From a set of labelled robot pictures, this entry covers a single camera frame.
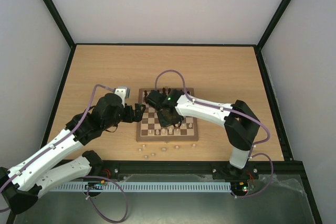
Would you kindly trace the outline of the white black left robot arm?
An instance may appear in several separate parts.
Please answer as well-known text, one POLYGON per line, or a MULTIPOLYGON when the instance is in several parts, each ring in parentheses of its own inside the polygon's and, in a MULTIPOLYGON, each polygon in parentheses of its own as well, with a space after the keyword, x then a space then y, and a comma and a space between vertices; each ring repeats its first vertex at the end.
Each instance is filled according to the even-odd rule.
POLYGON ((102 160, 95 151, 85 151, 67 164, 57 164, 67 155, 99 138, 119 123, 140 122, 146 106, 127 105, 121 90, 107 93, 96 105, 75 115, 64 129, 31 157, 11 167, 1 168, 1 194, 14 214, 31 208, 46 192, 58 185, 87 175, 97 175, 102 160))

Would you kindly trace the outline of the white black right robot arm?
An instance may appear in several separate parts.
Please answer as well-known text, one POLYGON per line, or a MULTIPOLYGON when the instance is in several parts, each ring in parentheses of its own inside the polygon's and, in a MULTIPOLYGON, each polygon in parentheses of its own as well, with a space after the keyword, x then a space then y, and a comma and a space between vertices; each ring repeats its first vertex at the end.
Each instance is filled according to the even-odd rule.
POLYGON ((230 174, 239 178, 247 172, 246 163, 261 123, 245 102, 215 103, 177 89, 169 94, 151 90, 145 95, 145 102, 157 111, 163 127, 180 124, 187 116, 223 127, 233 147, 229 159, 230 174))

